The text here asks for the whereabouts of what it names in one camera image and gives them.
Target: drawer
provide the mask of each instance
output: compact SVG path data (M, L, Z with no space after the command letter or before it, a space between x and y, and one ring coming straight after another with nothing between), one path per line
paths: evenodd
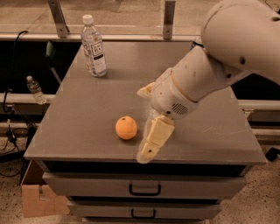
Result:
M150 202L112 199L91 201L68 201L73 215L95 218L126 218L134 220L205 220L212 219L220 205L186 204L184 202Z
M114 219L114 218L83 218L82 223L85 224L116 224L116 223L125 223L125 224L137 224L141 223L141 221L137 220L129 220L129 219ZM174 223L184 223L184 224L205 224L204 220L145 220L146 224L154 224L154 223L164 223L164 224L174 224Z
M244 177L45 172L43 179L57 195L93 197L228 200L246 185Z

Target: metal post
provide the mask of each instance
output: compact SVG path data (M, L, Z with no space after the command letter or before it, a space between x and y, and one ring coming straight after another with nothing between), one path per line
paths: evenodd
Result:
M163 29L164 39L172 39L175 3L175 0L165 0Z
M69 34L69 29L65 22L61 7L60 7L60 0L47 0L49 3L52 17L56 26L56 31L60 38L66 38Z

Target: orange fruit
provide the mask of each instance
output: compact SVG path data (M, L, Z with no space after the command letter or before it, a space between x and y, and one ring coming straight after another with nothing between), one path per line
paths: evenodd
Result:
M116 134L124 140L129 140L137 134L137 123L130 116L121 117L115 124Z

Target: white bottle cap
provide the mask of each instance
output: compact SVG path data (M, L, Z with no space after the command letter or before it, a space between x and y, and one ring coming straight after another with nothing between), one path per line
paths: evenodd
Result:
M33 80L32 76L30 76L30 75L28 75L28 76L26 77L26 79L27 79L28 81L32 81L32 80Z
M82 21L84 25L91 25L94 22L94 19L91 15L84 15Z

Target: clear plastic bottle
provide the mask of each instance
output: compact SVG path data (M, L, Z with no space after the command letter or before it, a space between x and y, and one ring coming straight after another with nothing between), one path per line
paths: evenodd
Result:
M81 33L81 43L87 59L87 69L94 77L102 77L107 73L102 35L96 29L91 15L82 17L84 29Z
M46 97L42 92L42 88L40 87L39 83L32 78L32 76L28 75L26 77L27 80L27 87L29 88L30 92L34 96L37 104L44 104L46 103Z

